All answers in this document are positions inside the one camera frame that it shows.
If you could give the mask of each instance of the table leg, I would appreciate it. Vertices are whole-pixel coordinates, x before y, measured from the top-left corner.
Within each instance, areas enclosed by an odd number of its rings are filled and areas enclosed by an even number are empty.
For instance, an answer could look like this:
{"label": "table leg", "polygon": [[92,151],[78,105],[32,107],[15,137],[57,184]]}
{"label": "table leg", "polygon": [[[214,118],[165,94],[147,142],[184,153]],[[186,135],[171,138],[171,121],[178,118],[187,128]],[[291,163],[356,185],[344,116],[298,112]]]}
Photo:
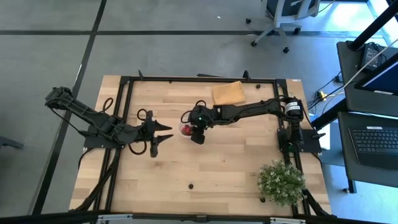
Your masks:
{"label": "table leg", "polygon": [[347,193],[356,194],[356,184],[354,180],[348,179],[348,188],[343,189]]}
{"label": "table leg", "polygon": [[22,143],[0,136],[0,147],[1,146],[11,146],[19,149],[22,149],[24,147]]}
{"label": "table leg", "polygon": [[346,99],[344,98],[340,102],[338,102],[335,106],[330,108],[328,111],[326,111],[323,115],[319,116],[317,119],[313,120],[311,122],[312,126],[314,126],[315,129],[319,130],[332,121],[334,121],[337,118],[337,112],[347,112],[347,103]]}

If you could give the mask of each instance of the white cable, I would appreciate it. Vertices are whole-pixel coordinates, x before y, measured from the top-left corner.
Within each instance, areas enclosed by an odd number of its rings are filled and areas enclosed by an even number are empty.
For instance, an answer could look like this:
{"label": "white cable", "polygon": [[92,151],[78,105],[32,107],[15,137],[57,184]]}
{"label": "white cable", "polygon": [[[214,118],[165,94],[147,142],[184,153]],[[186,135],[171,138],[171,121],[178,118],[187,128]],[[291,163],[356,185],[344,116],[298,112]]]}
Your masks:
{"label": "white cable", "polygon": [[322,12],[323,10],[325,10],[327,7],[329,7],[330,5],[332,5],[336,0],[333,0],[331,3],[329,3],[329,5],[327,5],[326,7],[324,7],[321,11],[318,11],[318,13]]}
{"label": "white cable", "polygon": [[355,73],[355,75],[354,75],[352,78],[350,78],[350,80],[348,80],[348,82],[347,82],[345,85],[343,85],[343,87],[341,87],[342,90],[341,90],[339,93],[337,93],[336,95],[332,96],[331,99],[329,100],[329,102],[326,103],[325,107],[324,107],[323,110],[322,110],[322,114],[325,112],[326,107],[328,106],[328,104],[330,103],[330,101],[331,101],[332,99],[334,99],[334,98],[335,98],[337,95],[339,95],[340,93],[344,92],[344,88],[346,88],[346,87],[348,86],[348,84],[351,83],[351,81],[353,81],[354,78],[355,78],[358,74],[360,74],[364,68],[366,68],[375,58],[378,58],[378,56],[379,56],[380,54],[383,54],[384,51],[386,51],[389,47],[391,47],[391,46],[392,46],[394,43],[396,43],[397,41],[398,41],[398,39],[396,39],[395,41],[393,41],[393,43],[391,43],[390,45],[388,45],[387,47],[385,47],[382,51],[380,51],[377,55],[375,55],[370,61],[368,61],[361,69],[359,69],[359,70]]}

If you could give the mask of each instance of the office chair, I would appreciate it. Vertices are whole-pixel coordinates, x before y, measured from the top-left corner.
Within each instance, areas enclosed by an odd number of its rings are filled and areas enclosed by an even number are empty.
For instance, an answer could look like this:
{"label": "office chair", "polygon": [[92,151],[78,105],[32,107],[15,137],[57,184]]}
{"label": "office chair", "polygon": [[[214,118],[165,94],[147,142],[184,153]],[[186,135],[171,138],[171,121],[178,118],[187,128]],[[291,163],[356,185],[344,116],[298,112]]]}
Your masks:
{"label": "office chair", "polygon": [[[293,22],[309,16],[317,16],[319,5],[320,0],[261,0],[262,13],[272,20],[272,23],[266,27],[260,36],[251,42],[251,45],[255,47],[268,33],[274,34],[275,30],[278,30],[278,33],[282,36],[286,44],[283,52],[289,52],[289,43],[282,27],[294,27],[293,35],[299,34],[301,26]],[[247,18],[246,23],[249,24],[250,22],[251,19]]]}

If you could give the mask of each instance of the floor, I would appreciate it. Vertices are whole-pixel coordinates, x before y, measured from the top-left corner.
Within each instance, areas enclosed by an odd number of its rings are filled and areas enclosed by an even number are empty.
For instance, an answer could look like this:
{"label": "floor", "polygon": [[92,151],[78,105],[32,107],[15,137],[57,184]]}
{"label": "floor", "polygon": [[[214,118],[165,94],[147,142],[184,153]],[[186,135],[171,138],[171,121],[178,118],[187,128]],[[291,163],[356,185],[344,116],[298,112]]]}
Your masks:
{"label": "floor", "polygon": [[[322,2],[320,8],[328,3]],[[103,75],[137,75],[141,70],[147,76],[240,77],[248,70],[252,77],[302,79],[311,100],[315,90],[340,71],[336,43],[354,39],[374,19],[365,3],[333,3],[317,17],[300,22],[303,32],[288,37],[290,52],[284,54],[279,36],[268,36],[252,48],[254,36],[235,32],[265,26],[257,0],[108,1],[98,30],[123,30],[130,35],[97,35],[92,42],[94,37],[90,40],[85,34],[93,29],[100,4],[101,0],[0,2],[0,136],[25,144],[23,149],[0,150],[0,217],[32,210],[60,128],[60,119],[44,106],[51,87],[78,86],[83,77],[78,99],[94,106]],[[246,17],[253,19],[249,26],[244,23]],[[186,30],[208,32],[187,35]],[[382,34],[371,41],[385,45]],[[85,54],[91,47],[91,53]],[[325,92],[337,86],[331,84]],[[75,117],[71,122],[86,128]],[[69,128],[44,213],[68,210],[82,145],[83,138]],[[358,194],[348,195],[340,191],[347,186],[344,167],[324,165],[323,172],[333,214],[398,223],[394,215],[398,189],[358,183]]]}

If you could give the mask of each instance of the laptop screen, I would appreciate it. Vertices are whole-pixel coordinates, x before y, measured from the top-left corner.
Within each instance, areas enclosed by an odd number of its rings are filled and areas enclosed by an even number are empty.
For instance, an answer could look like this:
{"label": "laptop screen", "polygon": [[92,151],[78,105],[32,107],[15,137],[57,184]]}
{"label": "laptop screen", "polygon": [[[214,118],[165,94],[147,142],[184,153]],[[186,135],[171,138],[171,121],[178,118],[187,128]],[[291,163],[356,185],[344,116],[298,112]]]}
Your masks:
{"label": "laptop screen", "polygon": [[386,94],[398,93],[398,61],[367,81],[362,87]]}

